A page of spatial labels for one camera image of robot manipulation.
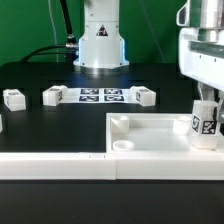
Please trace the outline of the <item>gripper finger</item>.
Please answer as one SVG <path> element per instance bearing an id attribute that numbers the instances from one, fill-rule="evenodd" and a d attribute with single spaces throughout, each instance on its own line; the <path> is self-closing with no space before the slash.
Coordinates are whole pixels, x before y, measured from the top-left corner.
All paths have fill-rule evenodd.
<path id="1" fill-rule="evenodd" d="M 214 101 L 215 100 L 215 94 L 214 89 L 202 82 L 198 83 L 198 92 L 201 100 L 205 101 Z"/>
<path id="2" fill-rule="evenodd" d="M 219 103 L 217 107 L 217 120 L 224 122 L 224 91 L 219 91 Z"/>

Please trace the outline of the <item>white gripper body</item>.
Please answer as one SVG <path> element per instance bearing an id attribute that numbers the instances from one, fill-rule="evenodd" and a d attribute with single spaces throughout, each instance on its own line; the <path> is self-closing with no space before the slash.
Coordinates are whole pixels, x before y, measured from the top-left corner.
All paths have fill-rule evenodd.
<path id="1" fill-rule="evenodd" d="M 181 73 L 224 91 L 224 0 L 187 0 L 176 24 Z"/>

